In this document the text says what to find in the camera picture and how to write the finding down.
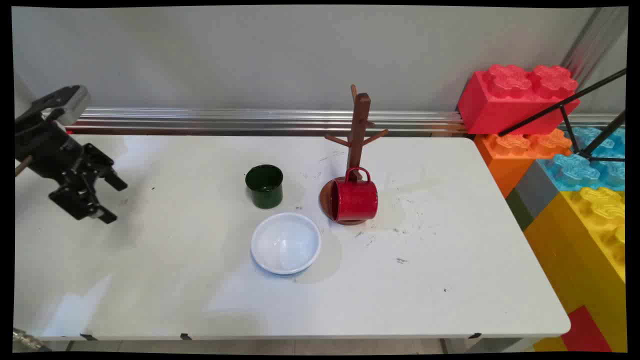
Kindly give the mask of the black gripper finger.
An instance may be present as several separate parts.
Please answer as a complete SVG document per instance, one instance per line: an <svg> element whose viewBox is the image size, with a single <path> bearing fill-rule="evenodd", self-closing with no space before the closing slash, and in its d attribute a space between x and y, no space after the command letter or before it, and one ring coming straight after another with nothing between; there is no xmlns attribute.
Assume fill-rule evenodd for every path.
<svg viewBox="0 0 640 360"><path fill-rule="evenodd" d="M102 150L91 143L85 143L75 164L75 173L92 192L98 179L105 180L116 191L123 191L128 188L128 184L120 178L114 165L114 160Z"/></svg>
<svg viewBox="0 0 640 360"><path fill-rule="evenodd" d="M104 207L96 195L98 174L83 172L62 183L48 195L50 200L76 220L98 219L105 224L114 223L118 216Z"/></svg>

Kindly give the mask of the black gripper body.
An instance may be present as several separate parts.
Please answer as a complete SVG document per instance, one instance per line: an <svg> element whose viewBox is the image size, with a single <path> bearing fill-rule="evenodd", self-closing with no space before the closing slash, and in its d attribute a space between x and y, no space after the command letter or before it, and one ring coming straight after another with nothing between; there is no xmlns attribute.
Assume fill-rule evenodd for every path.
<svg viewBox="0 0 640 360"><path fill-rule="evenodd" d="M83 147L54 120L21 118L14 123L14 157L42 178L75 182Z"/></svg>

